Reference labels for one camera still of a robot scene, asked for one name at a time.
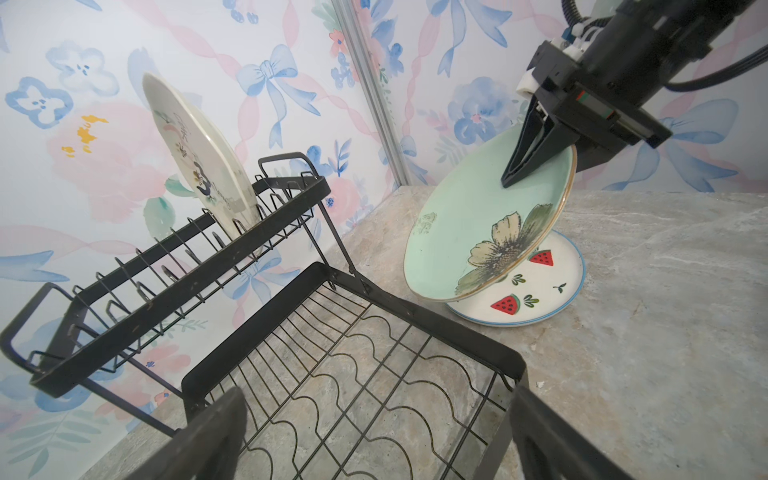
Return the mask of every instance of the black cable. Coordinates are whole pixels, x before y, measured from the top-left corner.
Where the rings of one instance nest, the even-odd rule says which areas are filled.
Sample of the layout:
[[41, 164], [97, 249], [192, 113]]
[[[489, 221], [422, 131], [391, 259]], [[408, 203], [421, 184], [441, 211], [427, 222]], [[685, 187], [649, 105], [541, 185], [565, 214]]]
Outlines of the black cable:
[[[579, 14], [578, 8], [576, 7], [576, 0], [561, 0], [561, 5], [565, 21], [568, 22], [569, 27], [572, 27], [577, 23], [585, 23], [588, 20], [588, 18], [582, 17], [581, 14]], [[605, 25], [608, 25], [608, 22], [610, 22], [612, 18], [613, 17], [597, 18], [590, 22], [589, 25], [594, 27], [604, 27]]]
[[575, 0], [562, 0], [563, 15], [565, 15], [565, 21], [568, 22], [568, 26], [572, 27], [577, 23], [581, 23], [581, 15], [579, 15], [578, 8], [576, 8]]
[[729, 81], [732, 78], [736, 78], [741, 74], [747, 73], [756, 66], [764, 63], [766, 60], [768, 60], [768, 45], [747, 55], [736, 63], [728, 65], [727, 67], [702, 78], [696, 78], [695, 80], [683, 81], [680, 83], [668, 83], [664, 85], [664, 87], [671, 91], [695, 91], [701, 90], [702, 88], [713, 87], [725, 81]]

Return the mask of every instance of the mint green plate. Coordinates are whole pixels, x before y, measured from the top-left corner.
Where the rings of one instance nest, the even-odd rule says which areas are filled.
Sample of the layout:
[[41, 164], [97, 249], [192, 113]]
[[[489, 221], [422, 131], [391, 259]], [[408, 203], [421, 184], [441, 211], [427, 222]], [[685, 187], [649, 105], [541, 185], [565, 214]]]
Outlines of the mint green plate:
[[573, 147], [503, 188], [502, 171], [521, 125], [467, 155], [437, 186], [408, 238], [404, 270], [416, 295], [460, 300], [493, 284], [536, 248], [554, 226], [576, 173]]

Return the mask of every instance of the ceramic plate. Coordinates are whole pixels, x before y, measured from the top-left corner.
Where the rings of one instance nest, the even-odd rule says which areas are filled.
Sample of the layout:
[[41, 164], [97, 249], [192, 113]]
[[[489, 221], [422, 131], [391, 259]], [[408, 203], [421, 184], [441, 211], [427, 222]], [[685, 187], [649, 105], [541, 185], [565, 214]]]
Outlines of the ceramic plate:
[[578, 248], [553, 230], [509, 274], [469, 298], [446, 305], [483, 325], [530, 325], [568, 306], [581, 291], [586, 272]]
[[510, 188], [502, 187], [521, 125], [467, 155], [435, 189], [406, 247], [406, 282], [417, 295], [452, 302], [492, 285], [547, 236], [576, 173], [567, 148]]
[[144, 74], [144, 93], [154, 123], [181, 174], [229, 235], [258, 223], [257, 198], [232, 148], [205, 116], [165, 80]]

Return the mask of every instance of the wallpaper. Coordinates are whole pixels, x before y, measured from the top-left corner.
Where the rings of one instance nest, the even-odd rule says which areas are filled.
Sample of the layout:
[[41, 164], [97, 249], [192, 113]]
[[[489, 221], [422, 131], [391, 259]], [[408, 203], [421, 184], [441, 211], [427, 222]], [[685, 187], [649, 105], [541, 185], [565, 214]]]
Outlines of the wallpaper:
[[[311, 0], [0, 1], [0, 328], [44, 282], [90, 285], [200, 215], [147, 108], [146, 71], [202, 109], [249, 175], [260, 157], [305, 152], [332, 188], [334, 224], [354, 228], [394, 183], [339, 30]], [[323, 222], [310, 228], [333, 242]], [[306, 235], [291, 236], [137, 358], [179, 386], [315, 259]], [[22, 355], [45, 349], [63, 309], [40, 312], [15, 343]], [[146, 412], [168, 397], [130, 366], [92, 379]], [[3, 478], [79, 478], [137, 425], [81, 387], [53, 399], [28, 381], [0, 358]]]
[[[379, 66], [412, 181], [437, 184], [461, 159], [522, 121], [515, 89], [536, 48], [560, 37], [558, 0], [354, 0]], [[582, 15], [617, 2], [579, 2]], [[758, 0], [676, 81], [698, 78], [768, 43], [768, 1]], [[761, 127], [768, 65], [726, 84], [686, 94], [660, 91], [645, 108], [673, 137], [640, 144], [577, 175], [593, 190], [768, 191]]]

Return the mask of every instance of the stacked plates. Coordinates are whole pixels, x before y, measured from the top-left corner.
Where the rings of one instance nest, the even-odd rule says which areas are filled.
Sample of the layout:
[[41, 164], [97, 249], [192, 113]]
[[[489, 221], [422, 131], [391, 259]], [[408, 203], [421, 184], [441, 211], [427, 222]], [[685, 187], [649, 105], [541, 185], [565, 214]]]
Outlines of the stacked plates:
[[576, 297], [584, 277], [573, 243], [559, 233], [548, 237], [571, 191], [575, 149], [503, 188], [502, 171], [520, 130], [510, 128], [478, 147], [437, 186], [411, 230], [404, 262], [414, 293], [499, 326], [556, 313]]

